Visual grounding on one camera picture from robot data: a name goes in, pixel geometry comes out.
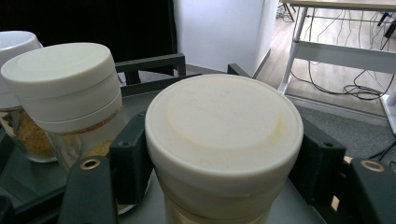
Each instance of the white plastic lid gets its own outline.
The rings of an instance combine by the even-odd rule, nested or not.
[[[0,68],[8,60],[24,52],[41,48],[35,34],[26,31],[0,32]],[[17,98],[9,92],[3,77],[0,76],[0,109],[20,106]]]
[[[30,51],[5,63],[1,74],[47,132],[83,130],[121,106],[113,57],[103,45],[73,43]]]
[[[244,181],[262,188],[276,175],[287,176],[303,124],[291,101],[260,81],[204,75],[157,95],[148,108],[146,135],[159,170],[197,188],[237,191]]]

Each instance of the jar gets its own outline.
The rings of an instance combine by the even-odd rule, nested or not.
[[[1,74],[27,114],[45,131],[67,175],[76,161],[105,156],[130,119],[122,107],[115,63],[106,46],[45,47],[8,61]],[[127,210],[124,207],[119,213]]]
[[[24,52],[40,49],[35,34],[25,31],[0,32],[0,67]],[[0,123],[23,155],[31,161],[56,161],[49,139],[24,111],[0,77]]]

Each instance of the floor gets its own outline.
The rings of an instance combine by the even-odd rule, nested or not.
[[[270,57],[257,75],[259,81],[274,88],[277,88],[285,73],[291,38],[296,25],[296,22],[291,21],[288,13],[282,9],[283,7],[279,9],[277,14]],[[299,8],[295,8],[295,10],[296,12],[290,8],[294,19],[299,15]],[[377,26],[382,16],[381,12],[317,9],[315,18],[311,21],[313,13],[313,9],[308,10],[310,17],[305,20],[302,32],[302,39],[304,40],[354,48],[396,51],[396,34],[388,42],[383,37],[389,23],[383,22],[380,26]],[[295,77],[291,78],[286,92],[287,95],[381,117],[385,117],[385,111],[378,97],[386,89],[388,89],[388,92],[396,91],[392,74],[363,71],[325,63],[309,63],[303,60],[294,62],[292,73]],[[370,88],[371,93],[344,94],[344,87],[347,90],[353,88],[347,85],[353,85],[355,78],[356,85],[361,88],[354,91],[361,92],[362,88]]]

